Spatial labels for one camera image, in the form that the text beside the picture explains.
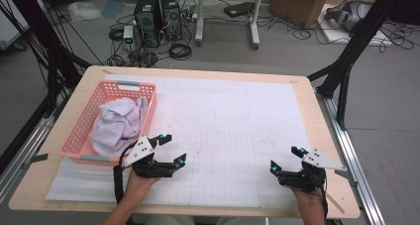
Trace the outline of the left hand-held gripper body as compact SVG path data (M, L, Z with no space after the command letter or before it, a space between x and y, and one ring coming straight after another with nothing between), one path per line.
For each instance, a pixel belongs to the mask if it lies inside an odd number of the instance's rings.
M167 168L169 163L159 163L154 159L155 148L147 136L140 137L129 149L130 152L122 161L122 169L132 168L137 176L145 178L172 177L176 171Z

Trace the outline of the lilac printed towel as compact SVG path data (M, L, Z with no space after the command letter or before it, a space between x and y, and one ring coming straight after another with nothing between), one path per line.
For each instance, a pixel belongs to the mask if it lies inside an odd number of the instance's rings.
M148 109L146 97L123 97L100 105L88 136L93 150L102 157L119 157L138 139Z

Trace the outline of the pink plastic basket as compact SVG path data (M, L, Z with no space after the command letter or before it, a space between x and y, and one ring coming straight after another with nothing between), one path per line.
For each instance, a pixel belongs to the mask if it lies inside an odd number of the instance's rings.
M158 105L156 92L157 86L153 83L123 80L99 81L92 90L71 131L67 134L59 153L79 164L106 167L116 165L119 160L118 157L98 155L88 139L88 136L93 132L94 121L100 115L100 106L123 97L132 100L140 97L146 98L148 100L148 110L143 120L140 136L147 136Z

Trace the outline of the person's right hand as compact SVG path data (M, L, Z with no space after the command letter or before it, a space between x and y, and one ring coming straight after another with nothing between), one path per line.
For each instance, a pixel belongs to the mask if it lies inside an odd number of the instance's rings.
M318 195L305 193L296 188L292 188L292 192L297 200L299 212L302 217L324 216L324 206Z

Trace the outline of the person's left hand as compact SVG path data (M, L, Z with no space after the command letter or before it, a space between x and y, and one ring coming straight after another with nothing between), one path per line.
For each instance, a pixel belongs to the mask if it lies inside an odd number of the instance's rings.
M159 177L145 178L137 176L131 170L123 200L134 205L140 204L147 196L150 188L158 181Z

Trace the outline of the white grid mat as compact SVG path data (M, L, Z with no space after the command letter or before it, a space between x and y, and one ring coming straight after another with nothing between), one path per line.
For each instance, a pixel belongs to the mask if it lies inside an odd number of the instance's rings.
M159 162L185 155L186 165L158 181L145 205L294 209L292 192L280 186L269 165L298 171L291 147L313 149L309 114L318 105L309 81L279 82L150 76L157 109L150 136L170 134L156 150Z

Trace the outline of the small white power box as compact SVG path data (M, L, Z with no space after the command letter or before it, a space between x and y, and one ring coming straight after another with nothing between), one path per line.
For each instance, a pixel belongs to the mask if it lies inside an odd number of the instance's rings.
M133 26L124 27L123 40L126 44L131 44L134 41L134 27Z

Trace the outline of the large black computer tower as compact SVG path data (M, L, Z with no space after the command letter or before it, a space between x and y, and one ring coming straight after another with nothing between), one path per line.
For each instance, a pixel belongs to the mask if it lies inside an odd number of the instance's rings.
M134 16L144 47L158 46L158 31L162 27L158 0L138 0Z

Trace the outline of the white floor board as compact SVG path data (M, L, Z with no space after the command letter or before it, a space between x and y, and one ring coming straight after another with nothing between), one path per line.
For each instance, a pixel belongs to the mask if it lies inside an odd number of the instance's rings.
M317 19L318 28L321 30L328 44L347 44L350 39L350 33L346 32L341 26L339 26L334 20L326 19L326 10L331 7L331 4L325 4L322 8L321 14ZM369 42L370 46L390 46L391 41L382 32L377 31L376 34Z

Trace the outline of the slim black computer tower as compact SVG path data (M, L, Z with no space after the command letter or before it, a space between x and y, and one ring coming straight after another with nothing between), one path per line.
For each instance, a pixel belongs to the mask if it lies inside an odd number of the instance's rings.
M180 7L177 0L160 0L166 36L171 41L181 40Z

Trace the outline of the white metal stand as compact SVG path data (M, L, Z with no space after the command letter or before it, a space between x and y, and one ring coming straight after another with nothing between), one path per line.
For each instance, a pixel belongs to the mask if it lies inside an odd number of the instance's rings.
M196 4L197 7L197 20L196 20L196 30L195 30L195 43L198 47L201 46L203 41L203 32L204 32L204 14L203 14L203 1L198 0ZM255 7L253 11L253 15L249 20L249 27L251 30L252 36L252 47L257 50L260 47L260 35L258 29L258 17L260 12L262 0L255 0Z

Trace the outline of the open cardboard box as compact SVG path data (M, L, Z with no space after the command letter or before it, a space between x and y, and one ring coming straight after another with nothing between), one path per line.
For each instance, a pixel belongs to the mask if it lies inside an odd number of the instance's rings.
M301 27L309 28L317 22L326 0L270 0L271 15Z

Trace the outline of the grey table bracket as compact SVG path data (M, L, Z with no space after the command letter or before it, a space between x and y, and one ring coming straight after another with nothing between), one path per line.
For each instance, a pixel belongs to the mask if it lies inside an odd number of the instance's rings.
M45 161L48 159L48 157L49 157L49 154L32 156L26 162L21 164L20 169L28 169L31 166L31 164Z
M344 177L348 182L350 187L357 187L358 186L358 182L354 180L353 176L351 175L350 172L348 171L343 171L343 170L334 170L334 173Z

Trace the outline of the aluminium rail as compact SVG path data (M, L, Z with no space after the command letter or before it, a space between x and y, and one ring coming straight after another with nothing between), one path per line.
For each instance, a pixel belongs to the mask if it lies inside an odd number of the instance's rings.
M336 103L333 99L325 98L318 93L316 93L316 98L323 110L326 121L331 125L332 135L337 141L339 156L345 162L345 165L348 168L347 171L350 172L354 180L358 182L358 186L352 187L352 189L356 193L359 211L363 213L364 218L369 225L385 225L382 213L370 189L350 135L346 129L343 129L340 126L340 123L336 119L338 110Z
M67 101L67 98L60 97L56 106L50 109L44 99L0 156L0 204L26 171L20 169L21 164L38 154Z

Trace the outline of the black metal frame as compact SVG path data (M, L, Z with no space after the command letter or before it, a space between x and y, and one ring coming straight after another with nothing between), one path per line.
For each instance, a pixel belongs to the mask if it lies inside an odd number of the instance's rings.
M316 92L324 98L331 99L335 90L340 88L336 121L343 131L347 130L345 116L352 68L386 18L401 1L375 0L340 56L330 65L307 76L310 81L325 76L323 83L316 88Z
M7 8L1 1L0 11L27 41L39 66L42 66L48 72L46 81L48 94L44 103L46 113L52 114L57 107L56 101L59 94L64 89L73 90L81 80L82 74L76 67L79 65L81 68L87 69L91 66L91 63L76 56L64 46L38 0L11 1L35 34L39 42L38 45L33 43L33 39L23 29L11 8Z

